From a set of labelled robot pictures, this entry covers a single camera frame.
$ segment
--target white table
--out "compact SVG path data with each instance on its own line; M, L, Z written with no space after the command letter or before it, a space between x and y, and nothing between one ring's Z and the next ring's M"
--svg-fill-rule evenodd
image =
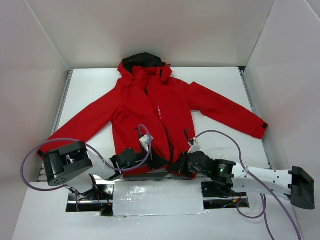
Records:
M173 76L191 83L193 81L251 109L250 103L236 67L187 67L172 68ZM116 69L75 69L73 71L61 118L61 127L91 102L110 91L120 74ZM218 123L200 112L192 113L196 134L213 129L233 137L242 149L246 165L269 168L261 140L245 135ZM202 151L214 159L239 162L238 151L227 138L207 133L200 139ZM115 153L111 124L108 124L89 142L103 156ZM46 183L34 183L47 187ZM28 189L14 240L56 240L68 238L104 239L248 239L269 240L263 219L243 218L236 209L211 209L197 215L145 216L145 217L101 217L94 212L66 213L68 190L36 192ZM260 197L248 194L250 208L242 208L245 214L255 216L262 210ZM267 215L270 228L276 239L295 239L295 231L278 203L267 197ZM284 201L294 215L289 201Z

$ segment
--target robotic arm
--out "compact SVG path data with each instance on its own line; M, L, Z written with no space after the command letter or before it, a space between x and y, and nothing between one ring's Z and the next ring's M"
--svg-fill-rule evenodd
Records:
M67 185L77 190L85 199L92 198L97 192L97 184L93 175L104 180L115 180L123 175L121 171L109 168L131 168L141 162L147 154L145 136L140 139L141 153L127 148L124 152L110 159L100 159L87 150L84 142L51 150L42 158L48 185L52 187ZM157 158L154 151L146 164L154 166ZM211 181L202 182L202 192L215 197L231 197L234 193L252 192L270 194L248 172L258 177L279 198L289 199L293 206L302 209L315 209L314 180L302 168L294 166L292 170L271 170L246 166L245 169L236 162L224 159L211 159L198 149L183 152L179 160L171 168L182 175L192 173L207 176Z

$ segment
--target jacket zipper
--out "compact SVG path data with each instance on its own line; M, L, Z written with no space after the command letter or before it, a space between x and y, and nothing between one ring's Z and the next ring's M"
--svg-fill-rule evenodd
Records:
M146 94L147 96L149 96L149 95L148 95L147 87L145 87L144 92L145 92L145 94ZM163 125L164 131L165 131L166 140L167 140L167 142L168 142L168 147L169 147L169 151L170 151L170 163L172 164L173 161L174 161L175 147L174 147L174 145L173 145L173 144L170 142L170 140L169 140L169 134L168 134L168 131L167 131L166 126L165 126L164 123L161 121L161 119L159 119L159 120L160 120L160 123Z

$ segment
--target jacket collar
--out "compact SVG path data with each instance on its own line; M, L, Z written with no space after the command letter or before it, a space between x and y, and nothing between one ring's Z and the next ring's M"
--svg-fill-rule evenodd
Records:
M140 53L130 56L122 60L119 64L118 71L121 73L122 78L119 79L126 87L130 86L134 81L132 75L132 68L140 66L143 68L155 68L155 76L163 82L166 82L172 74L171 68L157 56L149 53Z

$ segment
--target red fabric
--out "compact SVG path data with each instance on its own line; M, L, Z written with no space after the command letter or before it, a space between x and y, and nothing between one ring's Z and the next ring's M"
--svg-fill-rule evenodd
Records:
M120 63L118 71L122 77L113 90L79 112L49 139L73 138L87 142L111 121L116 154L126 148L139 152L137 127L144 124L154 137L155 152L175 163L182 152L189 149L184 130L189 130L190 138L195 137L191 110L199 110L213 120L258 139L263 137L268 126L251 111L218 93L196 82L188 84L171 77L172 70L166 63L157 67L134 65L131 72ZM173 156L168 140L174 147ZM65 144L68 142L53 142L40 150L45 153ZM125 175L150 171L142 167Z

